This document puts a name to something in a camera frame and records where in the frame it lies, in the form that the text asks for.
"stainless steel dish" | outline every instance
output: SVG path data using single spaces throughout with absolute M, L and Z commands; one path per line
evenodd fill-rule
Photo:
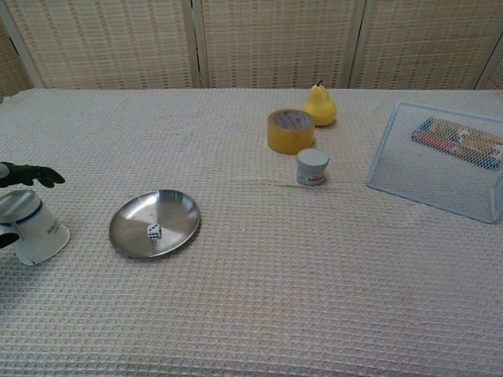
M 162 237 L 151 240 L 147 227 L 156 223 L 162 229 Z M 175 190 L 156 190 L 124 204 L 110 221 L 109 237 L 121 254 L 151 258 L 183 245 L 199 223 L 200 211 L 194 199 Z

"yellow pear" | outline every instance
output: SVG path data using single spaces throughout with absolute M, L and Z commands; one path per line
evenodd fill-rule
M 327 89 L 320 84 L 321 81 L 313 85 L 302 109 L 313 117 L 315 126 L 327 126 L 336 118 L 337 107 Z

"white die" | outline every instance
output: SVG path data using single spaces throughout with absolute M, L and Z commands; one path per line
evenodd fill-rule
M 162 228 L 160 227 L 159 224 L 150 224 L 147 227 L 147 236 L 151 240 L 160 240 L 160 238 L 163 236 L 163 231 Z

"tape roll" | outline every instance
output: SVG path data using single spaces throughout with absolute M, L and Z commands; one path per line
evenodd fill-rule
M 267 118 L 267 144 L 278 153 L 295 155 L 313 144 L 314 120 L 301 110 L 286 108 Z

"wire basket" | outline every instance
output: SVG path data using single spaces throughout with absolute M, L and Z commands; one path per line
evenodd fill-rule
M 503 119 L 398 102 L 366 184 L 495 223 L 503 212 Z

